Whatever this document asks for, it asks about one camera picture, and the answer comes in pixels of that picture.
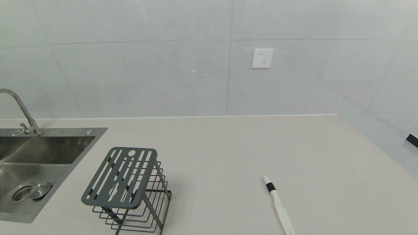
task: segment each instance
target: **white knife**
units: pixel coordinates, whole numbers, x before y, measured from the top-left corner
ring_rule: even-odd
[[[279,216],[280,223],[282,224],[286,235],[295,235],[295,231],[293,230],[292,224],[290,223],[286,209],[283,207],[282,202],[277,195],[276,188],[267,176],[263,176],[263,178],[268,191],[273,197],[274,207],[276,207],[277,215]]]

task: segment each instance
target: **electrical outlet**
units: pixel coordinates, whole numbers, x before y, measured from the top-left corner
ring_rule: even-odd
[[[273,49],[254,49],[252,67],[254,69],[270,68]]]

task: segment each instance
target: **dark gray metal rack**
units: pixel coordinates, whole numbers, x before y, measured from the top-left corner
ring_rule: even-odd
[[[163,231],[171,191],[152,148],[110,149],[83,194],[82,202],[105,219],[118,235],[121,230]]]

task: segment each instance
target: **black object edge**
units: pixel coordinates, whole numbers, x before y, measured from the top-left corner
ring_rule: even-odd
[[[406,140],[410,142],[413,146],[418,148],[418,138],[415,137],[413,134],[409,134]]]

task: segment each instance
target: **slotted top plate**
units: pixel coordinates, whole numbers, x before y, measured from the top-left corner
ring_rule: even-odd
[[[153,148],[110,149],[81,201],[90,206],[136,209],[157,163]]]

